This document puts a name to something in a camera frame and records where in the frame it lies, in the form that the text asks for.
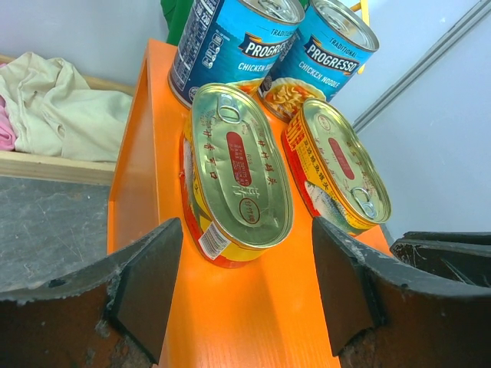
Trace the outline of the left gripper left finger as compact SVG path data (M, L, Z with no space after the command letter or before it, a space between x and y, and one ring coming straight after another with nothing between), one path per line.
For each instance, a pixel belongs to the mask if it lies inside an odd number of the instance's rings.
M158 364L182 245L172 218L85 268L2 292L1 365Z

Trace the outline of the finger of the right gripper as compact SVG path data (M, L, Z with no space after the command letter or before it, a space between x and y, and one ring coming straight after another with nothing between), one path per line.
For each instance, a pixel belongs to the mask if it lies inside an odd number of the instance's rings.
M390 246L404 264L442 278L488 288L490 233L407 232Z

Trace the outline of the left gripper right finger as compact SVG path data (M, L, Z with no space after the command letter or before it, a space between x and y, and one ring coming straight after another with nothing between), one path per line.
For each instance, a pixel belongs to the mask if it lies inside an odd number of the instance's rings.
M490 365L490 286L421 271L320 217L312 239L331 353L342 366Z

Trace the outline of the oval red sardine tin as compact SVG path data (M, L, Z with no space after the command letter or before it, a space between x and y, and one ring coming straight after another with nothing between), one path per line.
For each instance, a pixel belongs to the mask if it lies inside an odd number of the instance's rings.
M183 214L207 261L239 268L287 238L294 218L287 170L249 95L227 84L200 87L180 149Z

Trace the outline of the blue soup can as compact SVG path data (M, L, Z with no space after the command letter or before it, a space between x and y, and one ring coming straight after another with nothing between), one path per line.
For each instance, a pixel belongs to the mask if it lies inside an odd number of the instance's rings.
M194 1L169 72L190 107L209 83L253 95L305 18L298 1Z

